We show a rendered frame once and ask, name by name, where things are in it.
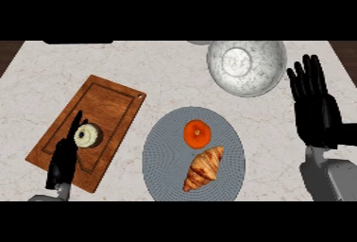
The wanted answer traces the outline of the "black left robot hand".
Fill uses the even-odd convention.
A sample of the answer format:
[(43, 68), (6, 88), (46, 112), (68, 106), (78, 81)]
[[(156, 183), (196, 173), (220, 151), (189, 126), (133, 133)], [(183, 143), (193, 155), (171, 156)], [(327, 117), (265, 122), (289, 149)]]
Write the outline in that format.
[(88, 122), (88, 120), (81, 120), (81, 118), (83, 112), (78, 112), (66, 137), (56, 144), (46, 179), (46, 188), (50, 190), (54, 190), (62, 183), (72, 183), (78, 151), (74, 136), (77, 129)]

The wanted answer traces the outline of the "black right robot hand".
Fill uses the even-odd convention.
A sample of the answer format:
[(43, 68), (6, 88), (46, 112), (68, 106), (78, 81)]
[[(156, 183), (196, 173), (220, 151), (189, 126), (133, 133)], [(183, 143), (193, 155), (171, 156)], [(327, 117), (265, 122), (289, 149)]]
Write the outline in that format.
[(293, 96), (296, 134), (310, 147), (336, 149), (357, 147), (357, 123), (342, 121), (335, 97), (327, 92), (317, 55), (304, 55), (302, 62), (288, 69)]

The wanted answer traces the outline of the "white marbled bowl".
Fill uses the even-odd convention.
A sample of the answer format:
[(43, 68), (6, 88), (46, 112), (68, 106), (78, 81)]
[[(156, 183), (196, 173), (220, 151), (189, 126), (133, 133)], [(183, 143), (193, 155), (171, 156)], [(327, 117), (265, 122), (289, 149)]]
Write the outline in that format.
[(255, 97), (285, 75), (286, 47), (282, 41), (212, 41), (206, 63), (218, 87), (232, 95)]

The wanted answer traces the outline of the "orange round squash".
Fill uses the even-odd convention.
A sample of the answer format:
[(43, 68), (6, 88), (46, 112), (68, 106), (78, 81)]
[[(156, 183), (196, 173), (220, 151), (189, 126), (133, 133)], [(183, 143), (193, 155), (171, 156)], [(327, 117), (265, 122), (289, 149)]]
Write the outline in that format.
[(184, 126), (184, 141), (190, 148), (203, 148), (212, 138), (212, 131), (201, 119), (193, 119)]

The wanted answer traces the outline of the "grey oval placemat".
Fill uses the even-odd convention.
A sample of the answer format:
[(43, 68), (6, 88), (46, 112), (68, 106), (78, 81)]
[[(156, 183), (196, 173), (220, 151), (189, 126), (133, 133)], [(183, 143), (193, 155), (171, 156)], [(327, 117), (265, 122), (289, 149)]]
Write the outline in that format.
[[(199, 119), (211, 128), (212, 138), (202, 149), (189, 147), (184, 126)], [(196, 190), (184, 191), (184, 179), (195, 156), (223, 146), (217, 179)], [(183, 107), (155, 124), (143, 145), (142, 173), (149, 194), (156, 201), (232, 201), (242, 189), (245, 157), (239, 135), (226, 119), (209, 109)]]

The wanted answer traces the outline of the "pale round cupcake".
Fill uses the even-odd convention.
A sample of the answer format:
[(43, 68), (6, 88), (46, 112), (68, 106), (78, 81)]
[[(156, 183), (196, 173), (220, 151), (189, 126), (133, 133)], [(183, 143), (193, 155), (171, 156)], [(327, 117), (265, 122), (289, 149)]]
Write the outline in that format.
[(75, 131), (75, 145), (80, 148), (96, 147), (102, 142), (102, 129), (96, 124), (84, 124)]

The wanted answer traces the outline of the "brown wooden cutting board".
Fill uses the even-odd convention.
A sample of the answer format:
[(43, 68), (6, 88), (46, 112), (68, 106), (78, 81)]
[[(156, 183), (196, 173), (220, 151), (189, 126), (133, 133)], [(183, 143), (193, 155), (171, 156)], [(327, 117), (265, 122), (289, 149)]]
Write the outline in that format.
[(88, 122), (75, 130), (78, 160), (72, 184), (93, 193), (144, 97), (144, 92), (90, 75), (25, 161), (43, 170), (49, 169), (56, 144), (68, 135), (77, 113), (83, 112)]

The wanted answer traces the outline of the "golden brown croissant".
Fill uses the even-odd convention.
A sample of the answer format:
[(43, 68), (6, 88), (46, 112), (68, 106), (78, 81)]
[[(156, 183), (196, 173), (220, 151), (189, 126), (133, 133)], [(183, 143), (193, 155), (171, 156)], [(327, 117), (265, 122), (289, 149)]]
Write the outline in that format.
[(186, 192), (199, 189), (203, 185), (217, 179), (217, 171), (221, 158), (223, 146), (208, 148), (195, 156), (187, 172), (187, 177), (184, 179), (183, 190)]

